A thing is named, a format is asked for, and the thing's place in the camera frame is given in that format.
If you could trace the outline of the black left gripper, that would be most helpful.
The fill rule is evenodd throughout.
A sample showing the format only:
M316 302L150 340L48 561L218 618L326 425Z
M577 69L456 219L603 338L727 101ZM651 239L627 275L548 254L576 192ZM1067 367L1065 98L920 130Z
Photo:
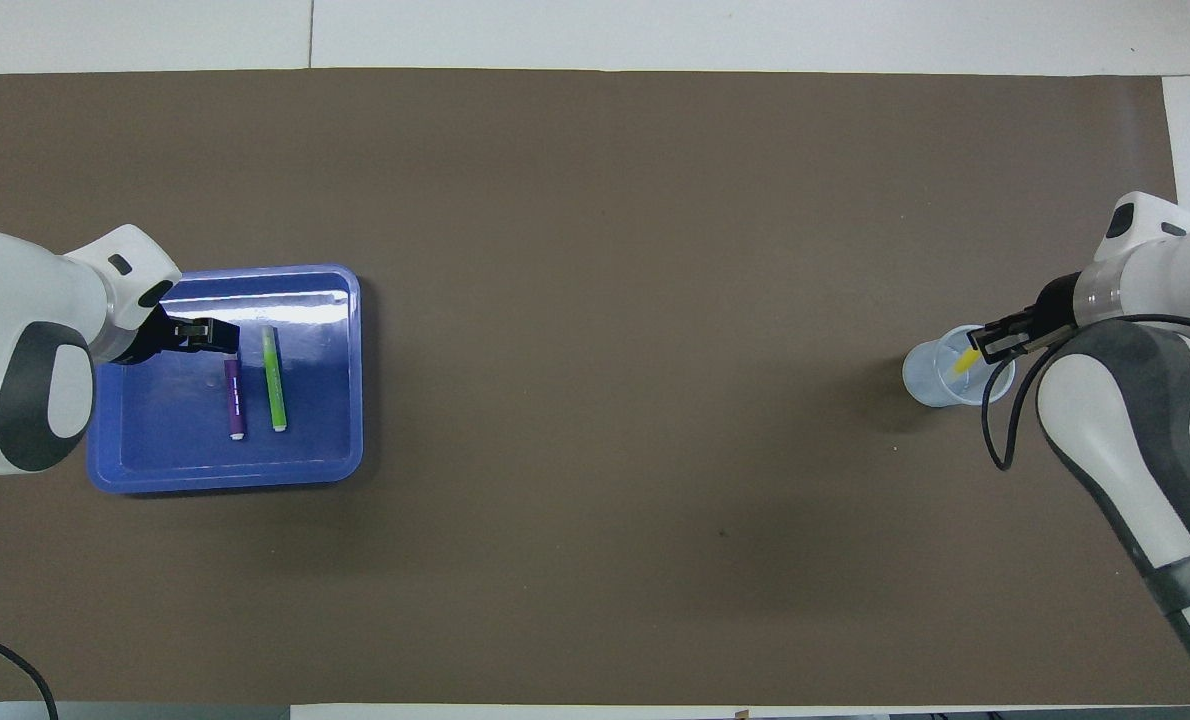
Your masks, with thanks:
M211 317L171 317L165 313L164 306L157 305L134 332L129 348L115 356L115 364L140 364L161 352L238 353L238 334L239 328L234 324Z

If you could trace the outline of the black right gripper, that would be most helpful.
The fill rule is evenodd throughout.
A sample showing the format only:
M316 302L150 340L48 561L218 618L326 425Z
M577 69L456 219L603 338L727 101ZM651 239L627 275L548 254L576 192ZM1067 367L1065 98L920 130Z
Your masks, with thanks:
M967 332L970 345L979 348L987 364L1007 364L1038 348L1051 345L1052 337L1075 328L1075 290L1081 273L1052 278L1029 309L1021 309L996 323Z

